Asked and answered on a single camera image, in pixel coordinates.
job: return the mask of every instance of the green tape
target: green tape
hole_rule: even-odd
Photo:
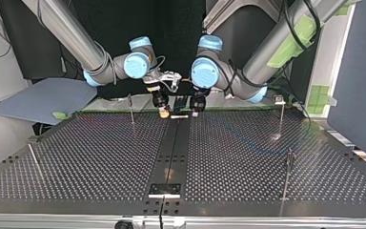
[[[348,3],[344,4],[344,6],[342,8],[340,8],[340,10],[338,10],[338,12],[335,14],[335,16],[345,16],[345,15],[348,15],[349,12],[350,12],[350,8],[354,4],[355,4],[355,2],[348,2]]]
[[[340,8],[340,10],[338,10],[338,12],[335,14],[335,16],[345,16],[345,15],[349,14],[350,7],[351,7],[351,5]]]
[[[302,44],[306,47],[312,45],[310,42],[311,38],[315,35],[316,24],[314,19],[303,15],[296,23],[294,29]],[[287,63],[292,57],[299,56],[302,52],[302,48],[296,43],[294,37],[290,34],[275,52],[273,57],[267,63],[267,66],[272,68],[281,68]]]
[[[326,104],[329,102],[329,86],[314,85],[311,88],[308,99],[308,113],[313,115],[322,115]]]
[[[59,120],[66,120],[70,118],[67,114],[63,112],[53,112],[52,115],[54,115],[54,117]]]

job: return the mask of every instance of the metal table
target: metal table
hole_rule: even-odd
[[[78,114],[2,161],[0,226],[366,225],[366,163],[298,111],[281,132],[276,110],[134,119]],[[162,184],[180,197],[149,198]]]

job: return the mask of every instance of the small object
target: small object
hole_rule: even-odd
[[[232,94],[227,94],[227,95],[225,95],[225,99],[232,99],[232,98],[234,98],[234,96],[232,95]]]
[[[168,107],[159,108],[159,115],[161,118],[168,118],[170,115]]]
[[[180,184],[152,184],[149,198],[180,198]]]
[[[172,114],[171,119],[189,118],[188,114]]]
[[[132,115],[132,124],[134,124],[134,122],[133,122],[133,112],[132,112],[132,95],[131,94],[129,94],[128,99],[129,99],[130,114]]]
[[[274,101],[275,105],[284,105],[285,104],[284,96],[281,94],[274,95],[273,101]]]
[[[63,112],[53,112],[52,115],[58,120],[67,120],[68,118],[70,118],[67,114]]]

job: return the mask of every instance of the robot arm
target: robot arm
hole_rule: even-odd
[[[153,105],[161,117],[169,116],[168,96],[161,91],[161,81],[172,81],[172,91],[177,91],[181,79],[178,73],[161,73],[148,37],[138,37],[130,42],[131,53],[112,59],[98,43],[93,41],[79,21],[72,15],[63,0],[23,0],[36,14],[40,24],[53,35],[81,63],[87,82],[94,87],[119,79],[143,79],[153,95]]]
[[[327,22],[346,2],[347,0],[311,0],[320,21],[323,23]],[[294,25],[301,19],[312,20],[310,11],[303,0],[295,1],[288,15]],[[234,96],[253,103],[259,102],[267,91],[267,87],[262,87],[262,85],[281,69],[291,57],[296,56],[284,56],[284,58],[281,58],[281,64],[278,65],[271,63],[277,52],[283,50],[282,46],[286,39],[291,36],[287,21],[284,17],[281,17],[281,20],[278,21],[277,25],[246,63],[243,71],[235,71],[232,66],[219,60],[219,53],[222,51],[223,46],[223,42],[219,37],[213,35],[202,36],[198,44],[197,58],[192,65],[193,89],[194,94],[198,94],[198,96],[193,97],[191,108],[197,112],[204,110],[205,104],[202,104],[202,102],[205,102],[205,98],[203,97],[207,95],[207,91],[211,87],[222,90],[231,88]]]

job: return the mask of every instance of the perforated table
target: perforated table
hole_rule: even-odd
[[[366,162],[298,111],[280,132],[279,116],[78,114],[2,161],[0,214],[366,219]],[[150,198],[162,184],[180,198]]]

